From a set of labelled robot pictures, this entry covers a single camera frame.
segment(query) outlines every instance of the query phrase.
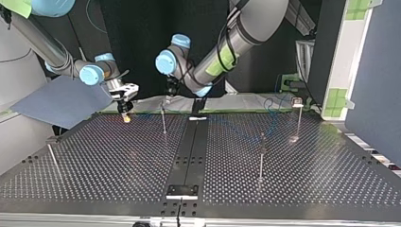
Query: green tape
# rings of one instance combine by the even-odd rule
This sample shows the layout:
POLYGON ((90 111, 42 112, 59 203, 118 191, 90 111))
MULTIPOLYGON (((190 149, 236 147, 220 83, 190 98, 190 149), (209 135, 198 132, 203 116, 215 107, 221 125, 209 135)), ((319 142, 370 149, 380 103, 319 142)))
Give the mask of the green tape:
POLYGON ((0 0, 0 4, 25 18, 28 18, 32 11, 31 0, 0 0))
POLYGON ((348 3, 345 20, 355 21, 365 19, 371 0, 350 0, 348 3))
POLYGON ((12 110, 5 110, 5 111, 3 111, 3 112, 0 112, 0 116, 2 116, 2 115, 7 115, 7 114, 12 114, 12 113, 13 113, 12 110))
MULTIPOLYGON (((220 50, 220 56, 221 56, 221 61, 223 62, 224 66, 227 69, 232 69, 233 67, 233 62, 234 58, 233 55, 231 54, 230 49, 228 48, 227 45, 225 45, 221 50, 220 50)), ((220 61, 218 60, 218 56, 216 56, 215 60, 207 67, 206 73, 208 73, 210 76, 217 77, 220 75, 224 70, 224 68, 221 66, 220 61)))
POLYGON ((287 74, 281 76, 281 88, 280 88, 281 92, 298 92, 298 88, 291 89, 289 88, 289 86, 286 86, 286 84, 284 84, 286 80, 298 82, 300 81, 300 77, 298 76, 298 74, 287 74))
POLYGON ((340 117, 342 109, 346 105, 346 94, 347 89, 329 89, 323 116, 340 117))

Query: wire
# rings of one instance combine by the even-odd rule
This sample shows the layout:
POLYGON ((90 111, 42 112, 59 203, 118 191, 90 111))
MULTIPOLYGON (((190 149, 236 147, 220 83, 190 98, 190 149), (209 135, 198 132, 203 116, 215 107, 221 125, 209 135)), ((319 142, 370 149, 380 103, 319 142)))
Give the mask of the wire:
MULTIPOLYGON (((297 9, 297 16, 295 17, 295 32, 294 32, 294 38, 296 39, 296 34, 297 34, 297 25, 298 25, 298 21, 299 21, 299 16, 301 13, 301 4, 298 6, 297 9)), ((298 55, 295 55, 295 60, 297 61, 297 67, 300 69, 300 75, 304 81, 305 87, 307 92, 309 93, 310 97, 312 98, 312 100, 316 103, 316 106, 318 107, 319 111, 322 113, 322 108, 319 106, 318 102, 316 101, 315 97, 312 95, 312 93, 310 92, 309 86, 307 85, 306 79, 304 77, 304 73, 303 70, 301 68, 301 64, 300 64, 300 60, 298 59, 298 55)))
POLYGON ((24 56, 18 57, 18 58, 16 58, 16 59, 0 61, 0 63, 6 63, 6 62, 11 62, 11 61, 18 61, 18 60, 21 60, 21 59, 25 58, 26 56, 28 56, 28 55, 30 54, 31 51, 32 51, 32 49, 29 48, 29 50, 27 51, 27 53, 26 53, 24 56))
POLYGON ((107 31, 101 29, 100 27, 96 26, 93 22, 91 17, 89 16, 89 12, 88 12, 88 8, 89 8, 89 4, 91 3, 92 0, 88 0, 88 2, 86 3, 86 17, 88 18, 88 21, 91 23, 91 25, 96 28, 97 30, 107 34, 107 31))

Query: white wall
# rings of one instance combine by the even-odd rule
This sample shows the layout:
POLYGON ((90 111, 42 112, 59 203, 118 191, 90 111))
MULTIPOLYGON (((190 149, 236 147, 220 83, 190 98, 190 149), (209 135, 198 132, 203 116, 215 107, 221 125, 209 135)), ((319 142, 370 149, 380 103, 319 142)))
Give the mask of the white wall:
MULTIPOLYGON (((18 61, 1 62, 28 51, 15 28, 7 30, 0 19, 0 113, 46 83, 34 52, 18 61)), ((0 114, 0 174, 45 146, 45 139, 51 135, 49 124, 17 113, 0 114)))
MULTIPOLYGON (((325 109, 329 89, 347 89, 346 98, 351 98, 371 16, 372 9, 368 9, 363 20, 348 21, 345 20, 344 13, 340 36, 327 83, 323 109, 325 109)), ((322 114, 322 117, 324 120, 344 121, 347 112, 348 109, 344 108, 340 117, 327 117, 324 114, 322 114)))

